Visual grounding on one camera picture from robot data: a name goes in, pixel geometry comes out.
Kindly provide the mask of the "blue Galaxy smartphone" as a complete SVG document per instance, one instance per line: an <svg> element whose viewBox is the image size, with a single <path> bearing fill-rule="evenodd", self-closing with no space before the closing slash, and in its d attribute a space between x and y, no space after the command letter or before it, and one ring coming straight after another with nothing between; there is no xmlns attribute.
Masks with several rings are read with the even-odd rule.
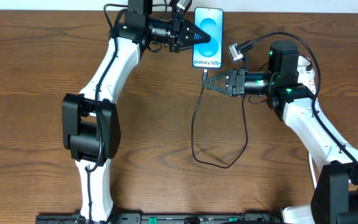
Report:
<svg viewBox="0 0 358 224"><path fill-rule="evenodd" d="M222 9L210 7L197 7L195 9L195 25L200 28L203 37L196 34L196 39L204 42L193 47L192 65L196 68L221 68L223 64L223 19Z"/></svg>

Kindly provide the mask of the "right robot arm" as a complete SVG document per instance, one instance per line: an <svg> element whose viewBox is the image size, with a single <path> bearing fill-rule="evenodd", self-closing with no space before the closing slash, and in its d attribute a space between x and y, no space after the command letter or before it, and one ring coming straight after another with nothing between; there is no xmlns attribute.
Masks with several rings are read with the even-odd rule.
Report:
<svg viewBox="0 0 358 224"><path fill-rule="evenodd" d="M270 109L301 139L319 169L312 200L282 209L284 223L358 223L358 150L327 119L317 100L315 64L297 44L271 44L266 72L247 67L203 75L203 86L228 96L265 95Z"/></svg>

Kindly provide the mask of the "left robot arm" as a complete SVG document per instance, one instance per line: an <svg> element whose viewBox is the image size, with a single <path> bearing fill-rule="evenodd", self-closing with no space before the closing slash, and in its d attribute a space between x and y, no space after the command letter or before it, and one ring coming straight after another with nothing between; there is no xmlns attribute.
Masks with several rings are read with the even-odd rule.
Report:
<svg viewBox="0 0 358 224"><path fill-rule="evenodd" d="M185 18L191 1L168 1L168 20L152 17L153 2L129 0L116 20L107 20L108 49L96 73L79 94L62 101L63 145L81 178L82 207L78 223L107 223L114 202L110 167L121 140L117 101L123 86L151 44L170 52L207 43L210 35Z"/></svg>

